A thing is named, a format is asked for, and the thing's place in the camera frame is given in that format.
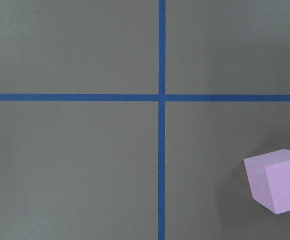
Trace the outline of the pink foam block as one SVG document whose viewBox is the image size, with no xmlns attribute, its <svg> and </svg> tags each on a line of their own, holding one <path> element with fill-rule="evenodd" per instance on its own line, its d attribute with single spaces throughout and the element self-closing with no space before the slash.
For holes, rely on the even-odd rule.
<svg viewBox="0 0 290 240">
<path fill-rule="evenodd" d="M 275 214 L 290 211 L 290 150 L 244 159 L 244 165 L 255 201 Z"/>
</svg>

